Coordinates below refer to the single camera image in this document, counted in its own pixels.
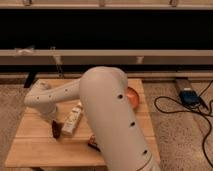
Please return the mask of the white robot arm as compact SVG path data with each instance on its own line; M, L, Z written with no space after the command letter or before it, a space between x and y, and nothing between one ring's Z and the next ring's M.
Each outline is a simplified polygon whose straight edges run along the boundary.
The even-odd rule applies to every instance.
M127 88L121 69L94 67L56 88L36 82L24 103L48 115L58 103L78 99L109 171L161 171L126 96Z

